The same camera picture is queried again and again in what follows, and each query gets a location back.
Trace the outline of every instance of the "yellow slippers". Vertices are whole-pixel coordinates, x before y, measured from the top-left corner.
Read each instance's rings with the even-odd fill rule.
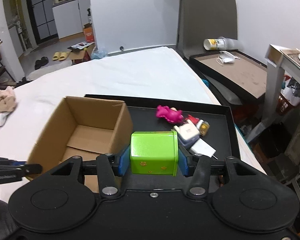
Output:
[[[60,56],[61,56],[61,53],[60,53],[60,52],[56,52],[56,53],[53,55],[52,60],[53,60],[53,61],[56,61],[56,60],[58,60],[58,59],[60,58]]]
[[[59,58],[59,61],[63,61],[65,59],[67,59],[67,57],[69,56],[68,52],[62,52]]]

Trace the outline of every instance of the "white face mask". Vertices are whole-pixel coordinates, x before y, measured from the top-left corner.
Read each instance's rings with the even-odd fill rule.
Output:
[[[217,58],[217,62],[220,64],[220,65],[223,65],[224,63],[234,63],[234,61],[236,59],[240,59],[239,57],[236,57],[234,55],[232,55],[230,52],[228,51],[220,51],[220,55],[218,56]]]

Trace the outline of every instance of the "green container lid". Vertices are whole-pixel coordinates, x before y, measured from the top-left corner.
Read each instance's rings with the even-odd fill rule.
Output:
[[[177,174],[178,135],[167,132],[135,132],[131,135],[131,170],[134,174]]]

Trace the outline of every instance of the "person's leg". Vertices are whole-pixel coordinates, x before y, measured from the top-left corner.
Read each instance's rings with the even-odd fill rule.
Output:
[[[17,226],[12,220],[8,210],[8,204],[0,200],[0,240],[11,235]]]

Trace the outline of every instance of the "black slippers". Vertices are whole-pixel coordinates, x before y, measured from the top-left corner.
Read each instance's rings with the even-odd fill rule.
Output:
[[[35,62],[34,69],[37,70],[37,69],[47,65],[48,63],[49,63],[48,58],[47,57],[42,57],[41,59],[38,59]]]

